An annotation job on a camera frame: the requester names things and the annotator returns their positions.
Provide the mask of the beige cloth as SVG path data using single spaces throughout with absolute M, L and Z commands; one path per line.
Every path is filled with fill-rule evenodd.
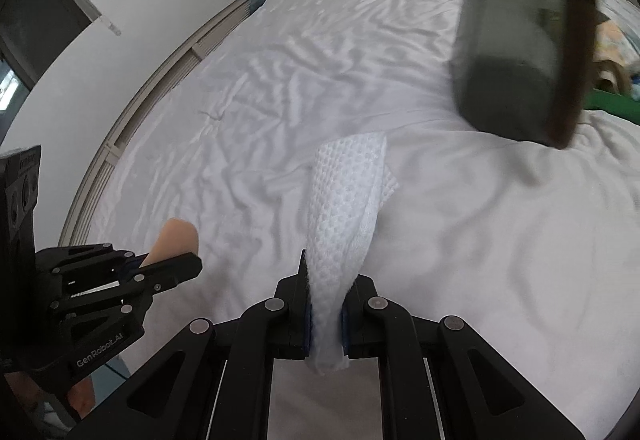
M 199 245 L 198 230 L 192 223 L 171 218 L 160 229 L 157 240 L 142 261 L 141 267 L 182 256 L 185 253 L 198 255 Z

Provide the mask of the white waffle cloth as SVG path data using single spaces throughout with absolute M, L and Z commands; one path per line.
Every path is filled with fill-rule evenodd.
M 314 156 L 306 264 L 311 304 L 308 364 L 324 375 L 349 364 L 342 308 L 371 246 L 378 213 L 398 182 L 386 165 L 383 132 L 323 144 Z

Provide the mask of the green tray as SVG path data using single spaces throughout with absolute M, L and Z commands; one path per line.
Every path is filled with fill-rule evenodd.
M 605 111 L 612 116 L 640 125 L 640 104 L 631 97 L 595 88 L 585 97 L 584 108 L 587 111 Z

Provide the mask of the white bed sheet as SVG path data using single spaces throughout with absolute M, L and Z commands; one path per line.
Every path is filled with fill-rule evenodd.
M 562 151 L 470 127 L 461 0 L 267 0 L 158 103 L 91 236 L 149 250 L 170 218 L 203 270 L 158 296 L 135 371 L 187 322 L 235 319 L 311 254 L 322 302 L 362 271 L 457 314 L 589 439 L 639 387 L 639 129 L 586 111 Z

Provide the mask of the grey bin with lid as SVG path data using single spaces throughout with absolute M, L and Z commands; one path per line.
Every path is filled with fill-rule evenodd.
M 463 0 L 451 80 L 475 129 L 565 148 L 590 88 L 596 0 Z

